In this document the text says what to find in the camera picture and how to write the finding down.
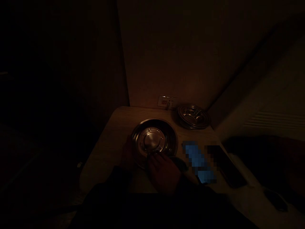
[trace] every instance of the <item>stacked metal bowls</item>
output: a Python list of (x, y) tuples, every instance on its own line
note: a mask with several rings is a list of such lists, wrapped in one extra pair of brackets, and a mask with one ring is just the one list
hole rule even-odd
[(202, 108), (186, 104), (176, 110), (178, 120), (186, 129), (205, 129), (211, 124), (211, 118)]
[(163, 152), (175, 156), (178, 149), (178, 137), (172, 126), (162, 119), (146, 119), (132, 132), (132, 153), (135, 162), (145, 168), (150, 153)]

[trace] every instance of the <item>floor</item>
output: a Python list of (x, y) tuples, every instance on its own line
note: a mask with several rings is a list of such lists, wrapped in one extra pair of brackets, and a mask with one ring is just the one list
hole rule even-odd
[(0, 227), (68, 228), (75, 212), (60, 213), (85, 198), (77, 164), (55, 154), (39, 155), (1, 194)]

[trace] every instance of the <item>electrical outlet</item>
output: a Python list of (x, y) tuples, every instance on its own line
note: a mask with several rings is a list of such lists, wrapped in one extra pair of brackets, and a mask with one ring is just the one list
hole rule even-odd
[(169, 96), (159, 96), (158, 100), (158, 106), (160, 107), (170, 107), (170, 109), (173, 109), (177, 106), (178, 98), (176, 97), (169, 97)]

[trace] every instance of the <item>wooden tabletop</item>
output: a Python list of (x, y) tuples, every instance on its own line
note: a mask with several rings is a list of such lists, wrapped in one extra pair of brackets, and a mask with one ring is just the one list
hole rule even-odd
[[(119, 165), (121, 153), (127, 135), (143, 120), (148, 118), (160, 118), (169, 122), (178, 135), (179, 147), (177, 157), (188, 164), (188, 159), (182, 153), (183, 141), (197, 141), (199, 149), (204, 153), (206, 145), (222, 144), (211, 127), (204, 130), (186, 130), (176, 124), (172, 116), (173, 111), (119, 107), (109, 119), (92, 153), (90, 154), (80, 176), (80, 188), (88, 193), (95, 184), (106, 181), (113, 167)], [(248, 181), (247, 186), (232, 189), (228, 186), (223, 176), (213, 164), (212, 169), (216, 173), (217, 183), (209, 186), (217, 193), (226, 193), (232, 204), (254, 222), (259, 228), (305, 228), (305, 220), (292, 205), (288, 204), (289, 212), (279, 212), (263, 194), (260, 183), (249, 169), (240, 161), (230, 155), (229, 158)], [(145, 172), (136, 166), (133, 173), (130, 192), (156, 192)]]
[[(160, 109), (117, 108), (105, 126), (83, 168), (80, 176), (81, 190), (89, 192), (95, 184), (104, 182), (108, 178), (113, 167), (120, 163), (122, 147), (126, 142), (127, 135), (130, 135), (140, 122), (148, 118), (164, 119), (173, 126), (179, 141), (176, 156), (183, 159), (187, 164), (188, 159), (182, 153), (183, 141), (198, 141), (198, 145), (202, 150), (204, 150), (205, 145), (221, 145), (211, 127), (205, 130), (186, 130), (173, 121), (172, 115), (174, 115), (173, 111)], [(130, 189), (132, 192), (155, 192), (144, 171), (138, 168), (134, 172)]]

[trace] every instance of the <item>person's arm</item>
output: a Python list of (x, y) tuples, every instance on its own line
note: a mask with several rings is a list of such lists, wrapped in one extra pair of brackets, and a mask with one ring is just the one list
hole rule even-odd
[(75, 228), (101, 228), (102, 225), (120, 225), (119, 214), (127, 195), (133, 167), (129, 139), (124, 145), (120, 166), (115, 166), (105, 183), (95, 185), (87, 194), (70, 224)]
[(173, 196), (177, 218), (183, 223), (212, 228), (227, 225), (257, 228), (223, 196), (216, 194), (204, 184), (196, 185), (188, 180), (164, 154), (152, 155), (148, 161), (148, 168), (152, 184), (157, 191)]

